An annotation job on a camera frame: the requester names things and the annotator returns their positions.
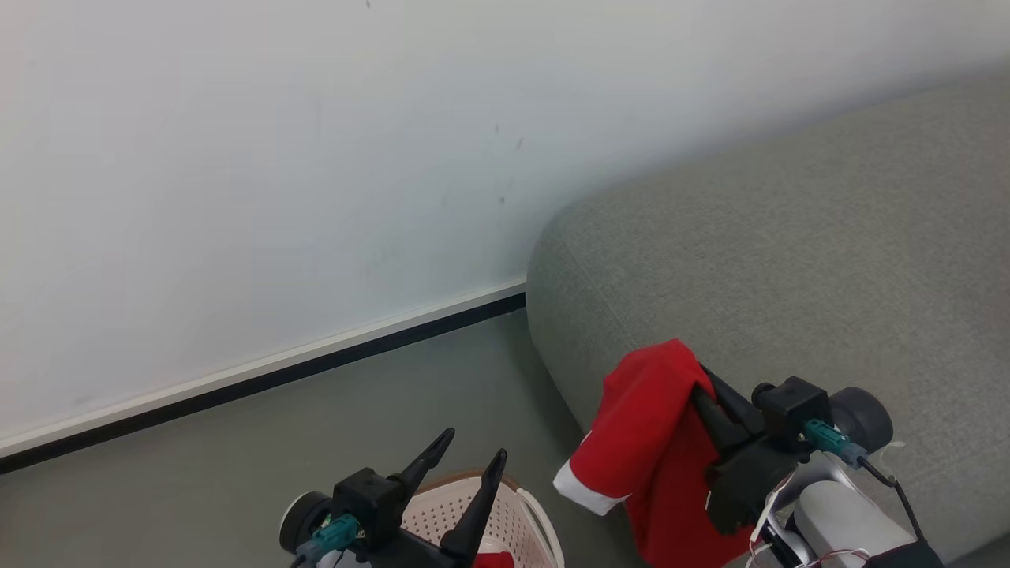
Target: teal connector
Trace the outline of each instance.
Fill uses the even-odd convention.
[[[804,425],[807,441],[821,452],[834,454],[854,469],[860,469],[860,458],[867,457],[867,451],[847,436],[829,427],[823,420],[809,420]]]
[[[326,553],[334,550],[346,550],[358,540],[358,519],[349,514],[337,517],[329,525],[319,529],[312,535],[312,540],[326,549]]]
[[[344,551],[358,540],[358,519],[350,514],[344,514],[335,520],[323,524],[312,538],[295,549],[295,554],[302,559],[302,566],[315,566],[322,557],[334,550]]]

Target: gray sofa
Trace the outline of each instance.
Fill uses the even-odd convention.
[[[583,429],[618,361],[671,338],[744,393],[791,375],[872,391],[934,549],[1010,566],[1010,75],[577,203],[540,239],[527,305]]]

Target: black cable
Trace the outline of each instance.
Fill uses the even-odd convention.
[[[856,461],[860,465],[867,468],[870,475],[876,477],[877,481],[880,481],[888,487],[894,488],[894,490],[898,492],[898,498],[901,499],[901,506],[905,507],[905,513],[908,514],[908,519],[912,522],[912,530],[915,531],[915,538],[919,541],[926,542],[926,537],[922,534],[922,529],[919,527],[919,519],[915,518],[915,513],[912,512],[912,503],[908,502],[908,497],[905,496],[905,491],[901,488],[901,483],[898,483],[898,480],[894,477],[885,477],[884,474],[875,468],[873,464],[870,463],[870,460],[868,460],[865,456],[861,456]]]

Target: white baseboard trim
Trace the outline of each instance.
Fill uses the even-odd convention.
[[[525,278],[513,280],[447,302],[430,305],[284,353],[265,357],[226,371],[138,396],[119,404],[15,435],[0,441],[0,458],[514,296],[522,293],[525,286]]]

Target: white laundry basket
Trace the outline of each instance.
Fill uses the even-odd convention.
[[[481,488],[482,473],[468,471],[418,491],[403,512],[403,528],[437,545]],[[558,535],[543,507],[508,476],[498,486],[481,552],[508,552],[515,568],[565,568]]]

